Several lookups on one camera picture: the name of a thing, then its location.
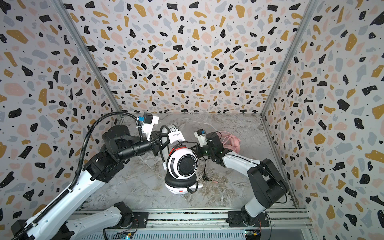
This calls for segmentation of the pink headphones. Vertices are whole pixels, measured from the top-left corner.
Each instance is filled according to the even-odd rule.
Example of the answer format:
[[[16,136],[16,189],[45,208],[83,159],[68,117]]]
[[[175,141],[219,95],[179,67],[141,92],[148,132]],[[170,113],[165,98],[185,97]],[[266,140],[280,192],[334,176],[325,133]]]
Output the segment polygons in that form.
[[[221,134],[221,143],[223,144],[224,148],[229,149],[235,152],[236,154],[239,154],[241,150],[240,148],[241,140],[238,137],[226,131],[220,131],[220,134]]]

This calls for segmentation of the white black headphones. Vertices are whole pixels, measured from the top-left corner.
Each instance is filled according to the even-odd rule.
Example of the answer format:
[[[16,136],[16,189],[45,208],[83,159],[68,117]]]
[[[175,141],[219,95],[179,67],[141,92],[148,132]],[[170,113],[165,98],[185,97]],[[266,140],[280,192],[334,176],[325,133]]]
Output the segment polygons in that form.
[[[175,195],[194,194],[202,185],[197,180],[198,157],[187,144],[197,143],[186,141],[175,125],[161,126],[160,134],[166,188]]]

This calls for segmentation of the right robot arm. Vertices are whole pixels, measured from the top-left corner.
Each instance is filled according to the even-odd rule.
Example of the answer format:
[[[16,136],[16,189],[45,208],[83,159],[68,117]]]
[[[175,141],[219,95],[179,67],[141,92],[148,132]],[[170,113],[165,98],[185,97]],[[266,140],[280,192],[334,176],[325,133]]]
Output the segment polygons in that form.
[[[237,224],[254,226],[261,213],[287,195],[288,186],[271,160],[253,160],[237,154],[224,147],[218,132],[207,134],[200,129],[194,135],[199,142],[199,146],[195,147],[198,157],[235,170],[250,181],[254,197],[242,207]]]

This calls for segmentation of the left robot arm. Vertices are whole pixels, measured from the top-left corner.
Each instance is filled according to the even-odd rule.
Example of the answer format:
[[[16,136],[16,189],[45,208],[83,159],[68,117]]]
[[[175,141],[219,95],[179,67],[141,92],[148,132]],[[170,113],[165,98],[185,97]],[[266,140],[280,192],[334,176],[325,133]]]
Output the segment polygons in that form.
[[[152,152],[163,155],[169,144],[170,130],[147,131],[146,137],[131,136],[127,126],[117,125],[103,134],[104,145],[99,153],[84,163],[90,136],[83,143],[78,169],[73,182],[48,206],[28,220],[19,220],[11,227],[15,240],[80,240],[109,227],[130,229],[139,226],[133,211],[119,202],[96,214],[70,220],[70,216],[94,192],[108,183],[128,161]]]

